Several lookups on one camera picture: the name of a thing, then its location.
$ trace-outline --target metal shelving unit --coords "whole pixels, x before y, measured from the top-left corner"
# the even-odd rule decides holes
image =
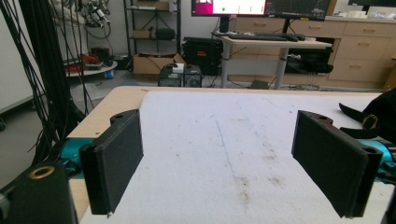
[[[131,45],[134,45],[134,54],[137,53],[137,42],[138,41],[155,41],[157,45],[157,51],[160,51],[160,41],[176,41],[177,45],[177,53],[180,53],[180,46],[181,46],[181,40],[180,40],[180,0],[177,0],[177,11],[176,13],[177,16],[177,27],[175,29],[175,39],[172,40],[162,40],[158,39],[156,37],[151,37],[151,38],[135,38],[133,35],[131,35],[131,32],[133,30],[143,30],[143,29],[148,29],[149,25],[151,25],[154,21],[153,28],[159,28],[159,24],[161,23],[162,25],[166,26],[167,28],[171,27],[168,25],[168,23],[163,19],[162,14],[163,13],[173,13],[170,12],[169,10],[157,10],[157,9],[139,9],[136,7],[133,7],[133,0],[123,0],[124,4],[124,14],[125,14],[125,26],[126,26],[126,38],[127,38],[127,43],[128,43],[128,56],[132,57],[132,51],[131,51]],[[152,17],[146,22],[145,25],[142,27],[136,27],[136,12],[142,12],[142,13],[150,13],[152,14]]]

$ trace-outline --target desk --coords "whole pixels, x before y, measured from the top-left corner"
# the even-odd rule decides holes
[[[331,44],[318,41],[260,41],[260,40],[237,40],[227,36],[220,38],[223,41],[223,59],[221,71],[221,87],[225,88],[228,75],[262,75],[276,74],[275,89],[278,90],[283,81],[289,49],[325,49]],[[279,60],[233,60],[230,63],[231,46],[247,48],[280,48]]]
[[[181,97],[181,100],[177,99],[172,101],[170,105],[158,105],[158,107],[152,110],[152,108],[148,108],[148,105],[150,103],[155,103],[152,102],[152,100],[155,99],[152,98],[152,96],[155,94],[161,97],[161,99],[166,95],[170,95],[172,97],[176,96],[177,98]],[[194,99],[196,99],[196,96],[201,100],[195,102]],[[132,187],[135,188],[136,184],[147,183],[147,179],[145,179],[145,176],[142,176],[140,172],[150,171],[149,173],[156,177],[150,179],[151,184],[148,184],[145,188],[132,190],[132,192],[139,192],[138,195],[134,195],[131,198],[131,191],[125,193],[125,198],[121,200],[115,215],[110,219],[106,219],[106,217],[92,217],[88,214],[84,217],[82,223],[131,223],[132,221],[135,223],[379,223],[377,221],[385,212],[390,195],[393,191],[393,186],[375,183],[366,209],[366,216],[364,218],[354,218],[351,220],[340,219],[332,210],[325,196],[321,194],[315,184],[307,177],[303,168],[291,157],[290,153],[290,138],[292,138],[294,130],[293,122],[295,122],[296,111],[298,109],[307,109],[329,116],[334,119],[334,126],[337,125],[339,127],[341,125],[346,125],[348,127],[353,127],[354,122],[351,122],[349,118],[344,116],[337,108],[338,105],[334,102],[340,102],[357,109],[362,109],[376,96],[377,94],[372,93],[341,92],[253,91],[155,87],[116,88],[73,132],[70,133],[69,137],[97,137],[108,128],[108,119],[111,116],[125,110],[141,108],[145,157],[141,165],[139,165],[138,171],[136,171],[136,174],[132,178]],[[222,107],[222,102],[229,101],[230,99],[232,101],[236,100],[236,104],[224,109]],[[190,102],[182,105],[182,107],[190,107],[194,111],[199,111],[196,109],[200,106],[206,106],[203,107],[206,108],[204,111],[205,113],[199,112],[198,114],[189,114],[187,117],[182,116],[183,113],[180,112],[184,111],[179,110],[182,108],[180,105],[177,107],[177,104],[184,104],[188,101]],[[219,113],[223,114],[224,117],[217,117]],[[161,119],[158,119],[158,117],[154,118],[153,116],[156,114],[158,116],[165,115],[165,117],[161,117]],[[182,117],[184,117],[184,119],[190,118],[191,122],[184,122]],[[257,118],[261,118],[259,122],[247,122],[249,120],[257,121]],[[211,120],[211,122],[199,124],[199,122],[205,120]],[[181,126],[181,129],[177,132],[172,133],[168,132],[166,128],[161,129],[161,127],[168,127],[167,125],[173,122],[179,122],[176,123],[176,126],[178,124]],[[253,134],[244,133],[244,135],[242,135],[241,133],[233,133],[234,126],[229,128],[229,123],[236,123],[239,127],[245,127],[249,133]],[[186,135],[188,134],[185,132],[186,128],[193,128],[194,134]],[[282,133],[282,137],[276,140],[274,144],[274,141],[271,140],[271,136],[265,135],[262,130],[269,130],[271,133],[275,133],[275,135]],[[207,132],[208,135],[200,135],[203,132]],[[200,142],[191,140],[195,135],[199,136],[199,139],[201,139]],[[239,141],[233,141],[233,139],[238,139],[234,137],[230,138],[230,136],[240,136]],[[189,147],[193,149],[191,153],[186,153],[185,151],[175,153],[175,150],[183,150],[184,147],[180,144],[181,142],[189,143],[189,141],[194,143]],[[256,145],[261,146],[262,144],[264,144],[263,147],[271,148],[273,151],[268,150],[263,152],[264,154],[262,155],[259,152],[259,156],[257,156],[254,150],[252,151],[251,149]],[[227,145],[228,149],[239,149],[237,153],[232,152],[228,154],[229,161],[227,161],[224,160],[225,157],[223,153],[216,150],[215,145],[220,148],[222,148],[221,145]],[[174,156],[172,160],[180,159],[179,162],[181,163],[171,163],[168,164],[169,167],[160,170],[154,170],[154,167],[147,164],[147,162],[153,160],[170,162],[167,160],[168,158],[165,159],[164,152],[171,152],[171,155]],[[201,153],[201,157],[195,157],[194,153]],[[200,161],[201,158],[204,158],[205,161],[205,168],[203,168],[205,172],[203,174],[199,172],[192,172],[190,174],[191,168],[196,163],[196,160]],[[267,161],[266,163],[258,163],[258,161],[261,160],[271,159],[274,160]],[[212,162],[216,164],[214,169],[210,166]],[[183,173],[180,174],[175,170],[179,165],[184,167]],[[267,167],[268,169],[254,169],[257,166],[262,167],[262,165],[269,165],[269,167]],[[292,171],[291,173],[285,173],[281,171],[282,169],[291,169]],[[231,170],[233,170],[232,173],[234,176],[230,175],[231,173],[227,173]],[[259,172],[262,171],[270,171],[273,175],[279,175],[280,177],[271,175],[262,177],[259,174]],[[197,175],[206,176],[205,181],[197,182],[196,178],[188,177],[190,175],[195,177]],[[161,176],[163,176],[161,181],[156,179]],[[167,180],[174,181],[178,178],[178,181],[172,182],[174,190],[169,189],[172,185],[169,185]],[[218,180],[224,180],[225,185],[217,185]],[[205,186],[202,186],[202,184],[211,186],[213,183],[216,183],[215,186],[219,189],[224,189],[227,195],[233,195],[229,203],[227,203],[227,198],[221,198],[223,194],[221,194],[219,189],[214,188],[206,195]],[[188,188],[184,187],[191,187],[195,184],[202,187],[201,190],[196,190],[190,198],[183,198],[186,193],[184,191],[189,191]],[[81,217],[88,206],[87,200],[84,201],[86,195],[84,195],[84,192],[81,193],[81,191],[85,190],[81,189],[84,183],[83,180],[72,180],[71,185],[75,202],[79,202],[76,204],[79,206],[78,216]],[[191,207],[184,206],[182,208],[173,205],[173,203],[180,205],[181,203],[185,203],[186,200],[189,202],[189,199],[191,199],[191,201],[198,200],[203,194],[206,195],[206,197],[204,197],[206,200],[204,201],[205,207],[200,207],[201,210],[199,211],[194,210],[195,207],[193,205]],[[166,196],[169,196],[167,199],[169,201],[163,201],[163,197]],[[131,214],[133,214],[134,217],[122,221],[119,216],[125,214],[122,207],[128,202],[134,202],[134,206],[131,206],[133,208]],[[152,202],[157,203],[154,204],[155,206],[147,207],[146,203]],[[231,208],[227,207],[227,209],[231,209],[231,211],[223,208],[224,203],[231,206]],[[135,208],[136,204],[144,208],[145,212]],[[178,216],[169,216],[175,213],[173,208],[180,209],[178,211]],[[216,211],[219,210],[217,216],[217,213],[213,213],[213,209],[216,209]],[[257,221],[257,218],[263,217],[267,219],[261,219],[262,222]]]

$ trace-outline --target standing desk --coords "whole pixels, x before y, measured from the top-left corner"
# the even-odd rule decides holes
[[[338,102],[362,109],[376,96],[118,87],[69,137],[97,137],[110,117],[140,108],[145,156],[109,219],[90,215],[84,181],[71,180],[78,217],[87,210],[82,224],[379,223],[393,186],[375,183],[364,218],[341,219],[290,147],[298,109],[357,128]]]
[[[223,41],[223,59],[221,71],[221,87],[225,88],[228,75],[272,75],[276,74],[275,89],[278,90],[283,81],[289,49],[325,49],[331,44],[318,41],[262,41],[238,40],[227,36]],[[233,60],[230,55],[231,46],[246,48],[280,48],[279,60]]]

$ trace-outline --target floor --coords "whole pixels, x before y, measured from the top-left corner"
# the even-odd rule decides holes
[[[71,93],[75,104],[83,110],[84,103],[80,97],[82,89],[78,77],[70,77]],[[115,87],[118,86],[157,86],[155,81],[137,81],[131,72],[125,70],[114,71],[112,79],[103,75],[93,75],[85,78],[87,89],[92,99],[93,106]],[[206,77],[203,88],[218,88],[219,77]],[[250,83],[228,83],[228,88],[245,88]],[[35,142],[42,130],[37,113],[29,103],[20,106],[0,116],[6,128],[0,132],[0,189],[16,178],[21,172],[31,165],[35,155]]]

